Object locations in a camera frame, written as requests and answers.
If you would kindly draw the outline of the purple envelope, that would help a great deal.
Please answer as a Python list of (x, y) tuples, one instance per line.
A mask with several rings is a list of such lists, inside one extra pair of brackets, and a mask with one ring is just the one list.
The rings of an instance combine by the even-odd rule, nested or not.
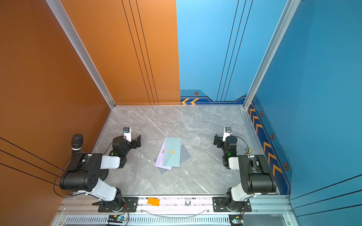
[(164, 153), (162, 153), (162, 151), (165, 149), (165, 145), (166, 145), (166, 139), (164, 139), (163, 145), (162, 145), (160, 152), (158, 154), (158, 157), (156, 159), (155, 167), (171, 170), (172, 167), (163, 166)]

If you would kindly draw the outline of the grey envelope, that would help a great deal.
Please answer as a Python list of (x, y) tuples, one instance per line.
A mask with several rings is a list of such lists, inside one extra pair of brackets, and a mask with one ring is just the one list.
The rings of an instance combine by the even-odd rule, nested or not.
[[(187, 149), (184, 145), (181, 145), (181, 158), (180, 158), (181, 163), (185, 162), (189, 158), (191, 158), (190, 153), (187, 151)], [(159, 168), (159, 167), (158, 167), (158, 170), (159, 170), (160, 174), (170, 171), (168, 169), (163, 169), (163, 168)]]

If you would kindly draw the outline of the teal envelope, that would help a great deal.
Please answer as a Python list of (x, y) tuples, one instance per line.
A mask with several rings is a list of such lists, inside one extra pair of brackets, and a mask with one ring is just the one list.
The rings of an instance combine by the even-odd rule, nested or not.
[(177, 137), (167, 137), (164, 149), (164, 167), (180, 167), (181, 164), (181, 144), (182, 139)]

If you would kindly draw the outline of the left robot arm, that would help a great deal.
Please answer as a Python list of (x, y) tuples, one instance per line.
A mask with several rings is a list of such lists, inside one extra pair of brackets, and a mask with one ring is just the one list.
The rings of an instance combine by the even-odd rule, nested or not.
[(118, 212), (126, 208), (121, 189), (110, 186), (104, 182), (103, 171), (110, 169), (122, 169), (127, 162), (127, 155), (131, 149), (141, 147), (141, 135), (136, 139), (127, 140), (126, 136), (118, 136), (113, 139), (109, 155), (103, 153), (83, 153), (84, 144), (82, 134), (74, 134), (71, 140), (71, 148), (74, 154), (70, 164), (62, 175), (59, 186), (62, 190), (82, 192), (97, 198), (94, 205), (108, 208)]

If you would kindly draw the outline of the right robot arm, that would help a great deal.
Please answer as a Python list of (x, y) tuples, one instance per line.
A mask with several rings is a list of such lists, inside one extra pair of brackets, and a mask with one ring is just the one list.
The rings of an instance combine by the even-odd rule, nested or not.
[(264, 155), (237, 153), (238, 137), (215, 135), (214, 145), (222, 149), (222, 163), (227, 169), (238, 170), (240, 182), (225, 193), (223, 206), (231, 212), (251, 211), (249, 199), (256, 195), (276, 193), (277, 183)]

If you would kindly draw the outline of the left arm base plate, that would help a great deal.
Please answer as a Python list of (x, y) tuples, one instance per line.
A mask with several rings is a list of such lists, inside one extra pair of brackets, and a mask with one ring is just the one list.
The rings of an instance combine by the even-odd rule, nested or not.
[(110, 213), (134, 213), (137, 210), (139, 198), (136, 196), (123, 197), (121, 203), (116, 201), (104, 202), (100, 201), (98, 212), (110, 212)]

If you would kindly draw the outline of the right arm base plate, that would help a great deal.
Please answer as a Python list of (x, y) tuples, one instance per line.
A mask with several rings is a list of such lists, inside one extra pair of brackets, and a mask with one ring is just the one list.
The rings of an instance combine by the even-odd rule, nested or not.
[(213, 197), (214, 212), (251, 212), (250, 201), (236, 202), (233, 200), (227, 201), (224, 196)]

